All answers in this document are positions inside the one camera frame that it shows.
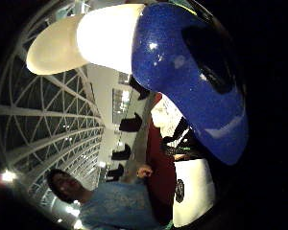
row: man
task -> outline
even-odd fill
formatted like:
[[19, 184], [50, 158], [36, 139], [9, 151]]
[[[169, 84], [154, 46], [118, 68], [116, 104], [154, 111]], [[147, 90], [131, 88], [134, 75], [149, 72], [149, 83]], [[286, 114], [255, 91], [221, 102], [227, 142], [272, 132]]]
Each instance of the man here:
[[54, 194], [67, 203], [78, 200], [80, 220], [88, 229], [163, 229], [156, 221], [143, 179], [151, 176], [148, 165], [141, 166], [133, 184], [108, 182], [89, 191], [74, 177], [61, 170], [51, 170], [47, 182]]

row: glossy blue surface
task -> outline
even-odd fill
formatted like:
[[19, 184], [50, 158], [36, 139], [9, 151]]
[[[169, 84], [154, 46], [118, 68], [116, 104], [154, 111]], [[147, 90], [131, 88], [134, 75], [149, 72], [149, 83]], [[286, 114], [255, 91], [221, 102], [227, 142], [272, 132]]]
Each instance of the glossy blue surface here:
[[206, 27], [184, 8], [167, 3], [146, 7], [133, 38], [132, 73], [142, 86], [169, 97], [196, 137], [217, 158], [233, 165], [248, 141], [243, 95], [235, 81], [228, 92], [217, 92], [201, 75], [197, 51], [190, 51], [182, 37], [186, 29]]

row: blue sculpture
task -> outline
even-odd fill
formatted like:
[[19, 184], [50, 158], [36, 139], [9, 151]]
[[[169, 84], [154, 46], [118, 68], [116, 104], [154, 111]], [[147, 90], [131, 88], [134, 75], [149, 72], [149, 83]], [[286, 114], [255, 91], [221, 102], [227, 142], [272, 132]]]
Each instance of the blue sculpture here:
[[133, 37], [132, 73], [175, 103], [213, 155], [228, 165], [238, 161], [248, 140], [245, 99], [215, 28], [174, 4], [146, 7]]

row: man's hand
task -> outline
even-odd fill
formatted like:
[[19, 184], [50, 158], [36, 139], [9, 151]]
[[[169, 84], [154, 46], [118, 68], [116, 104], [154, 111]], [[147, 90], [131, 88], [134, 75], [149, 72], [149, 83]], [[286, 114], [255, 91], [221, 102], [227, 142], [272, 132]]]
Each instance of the man's hand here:
[[150, 177], [153, 173], [153, 170], [148, 165], [142, 165], [136, 172], [136, 176], [139, 178]]

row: blue shirt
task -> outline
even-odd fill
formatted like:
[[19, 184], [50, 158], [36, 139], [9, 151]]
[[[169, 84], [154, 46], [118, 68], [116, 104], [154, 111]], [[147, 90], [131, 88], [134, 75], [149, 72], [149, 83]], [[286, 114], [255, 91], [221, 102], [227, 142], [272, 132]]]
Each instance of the blue shirt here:
[[140, 183], [100, 184], [81, 207], [79, 217], [90, 230], [164, 229], [153, 215], [146, 186]]

